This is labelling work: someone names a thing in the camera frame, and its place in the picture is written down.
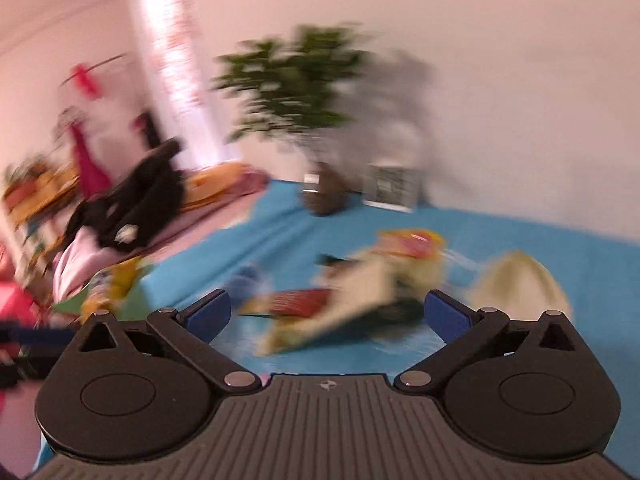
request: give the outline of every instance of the blue bedsheet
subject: blue bedsheet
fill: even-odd
[[[264,269],[274,290],[309,285],[319,253],[345,256],[372,244],[383,228],[424,227],[453,251],[482,262],[521,249],[550,269],[574,309],[574,322],[622,398],[622,415],[607,455],[640,476],[640,247],[566,229],[457,210],[420,208],[402,214],[361,206],[316,218],[300,206],[298,187],[275,182],[249,222],[212,234],[160,264],[142,281],[152,306],[183,308],[220,286],[249,262]],[[401,342],[385,341],[307,348],[270,358],[252,355],[268,323],[234,319],[213,346],[259,374],[270,372],[360,373],[391,378],[443,343],[427,327]]]

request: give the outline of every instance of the red package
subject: red package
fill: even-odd
[[[313,317],[325,307],[330,293],[331,290],[328,288],[278,292],[273,295],[269,314],[272,316]]]

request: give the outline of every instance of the ribbed surface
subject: ribbed surface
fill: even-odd
[[[603,457],[558,465],[507,462],[475,449],[429,397],[382,376],[275,376],[220,405],[210,425],[171,455],[97,466],[59,456],[34,480],[617,480]]]

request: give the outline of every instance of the pink blanket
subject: pink blanket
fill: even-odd
[[[235,186],[222,199],[181,214],[165,227],[144,251],[138,250],[129,254],[121,254],[111,248],[102,248],[98,245],[94,232],[88,227],[82,227],[56,266],[53,279],[54,302],[59,303],[66,300],[96,272],[106,267],[138,254],[159,261],[197,243],[210,232],[228,223],[233,214],[242,214],[248,210],[267,182],[268,176],[264,172],[246,170]],[[246,197],[246,200],[239,200],[241,197]]]

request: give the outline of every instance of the white curtain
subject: white curtain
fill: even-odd
[[[180,137],[184,170],[235,156],[212,113],[200,59],[204,49],[195,0],[129,0],[150,101],[165,137]]]

